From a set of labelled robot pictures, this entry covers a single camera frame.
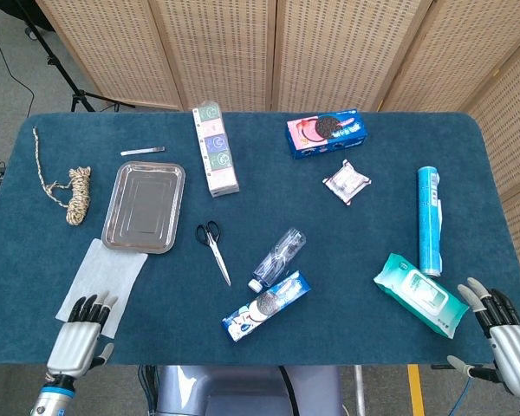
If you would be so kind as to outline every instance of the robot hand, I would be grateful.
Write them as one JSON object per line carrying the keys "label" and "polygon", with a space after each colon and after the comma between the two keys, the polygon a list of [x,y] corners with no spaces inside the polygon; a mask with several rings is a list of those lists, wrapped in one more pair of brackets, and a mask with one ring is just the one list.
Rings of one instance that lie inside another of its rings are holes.
{"label": "robot hand", "polygon": [[495,369],[474,367],[449,355],[447,360],[461,373],[494,383],[503,383],[507,391],[520,399],[520,317],[510,299],[496,289],[488,291],[473,277],[470,288],[460,284],[460,295],[471,306],[489,340],[495,357]]}
{"label": "robot hand", "polygon": [[66,409],[75,396],[74,382],[88,370],[106,364],[114,350],[108,343],[100,355],[94,351],[102,327],[117,301],[108,293],[79,299],[63,324],[55,340],[48,362],[46,383],[41,389],[32,415],[65,416]]}

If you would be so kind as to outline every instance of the blue cylindrical container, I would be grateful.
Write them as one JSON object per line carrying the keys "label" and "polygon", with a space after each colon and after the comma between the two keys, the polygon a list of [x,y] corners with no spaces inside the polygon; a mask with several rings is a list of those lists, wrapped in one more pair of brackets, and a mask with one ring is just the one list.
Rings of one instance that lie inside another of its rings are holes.
{"label": "blue cylindrical container", "polygon": [[439,277],[443,270],[439,240],[441,234],[441,200],[437,186],[439,174],[433,166],[418,170],[419,269],[428,276]]}

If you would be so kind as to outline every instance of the stainless steel tray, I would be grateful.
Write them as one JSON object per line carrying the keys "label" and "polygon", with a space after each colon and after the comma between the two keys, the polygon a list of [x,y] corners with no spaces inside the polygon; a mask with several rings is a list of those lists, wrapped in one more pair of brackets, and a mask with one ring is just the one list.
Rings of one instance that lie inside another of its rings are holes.
{"label": "stainless steel tray", "polygon": [[102,230],[110,249],[161,254],[175,242],[185,170],[170,163],[127,162],[118,170]]}

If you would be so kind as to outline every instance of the rope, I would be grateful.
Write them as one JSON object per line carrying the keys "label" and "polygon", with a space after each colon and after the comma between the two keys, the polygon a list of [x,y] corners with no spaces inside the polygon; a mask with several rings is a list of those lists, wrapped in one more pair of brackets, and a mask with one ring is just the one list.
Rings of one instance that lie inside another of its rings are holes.
{"label": "rope", "polygon": [[[53,184],[46,185],[42,177],[41,162],[38,155],[38,132],[36,127],[33,127],[33,135],[35,136],[35,160],[38,178],[41,180],[41,187],[50,199],[55,201],[59,206],[68,209],[66,220],[70,225],[79,225],[82,223],[87,214],[88,205],[90,204],[90,195],[88,188],[90,186],[90,167],[78,167],[77,169],[69,169],[69,183],[67,185],[60,185],[56,181]],[[73,189],[73,197],[69,200],[67,205],[63,204],[60,199],[56,198],[52,191],[55,188]]]}

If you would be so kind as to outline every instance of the scissors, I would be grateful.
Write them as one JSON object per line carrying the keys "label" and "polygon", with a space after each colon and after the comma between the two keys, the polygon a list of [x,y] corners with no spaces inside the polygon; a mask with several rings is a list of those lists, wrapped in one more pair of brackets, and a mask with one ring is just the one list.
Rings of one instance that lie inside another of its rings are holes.
{"label": "scissors", "polygon": [[222,275],[224,275],[225,281],[229,286],[231,286],[231,280],[229,278],[229,273],[225,268],[224,259],[218,250],[218,240],[221,236],[218,223],[216,223],[216,221],[208,221],[206,225],[200,224],[197,227],[196,236],[200,243],[211,248],[211,251],[214,253],[214,257],[218,262],[219,269],[222,270]]}

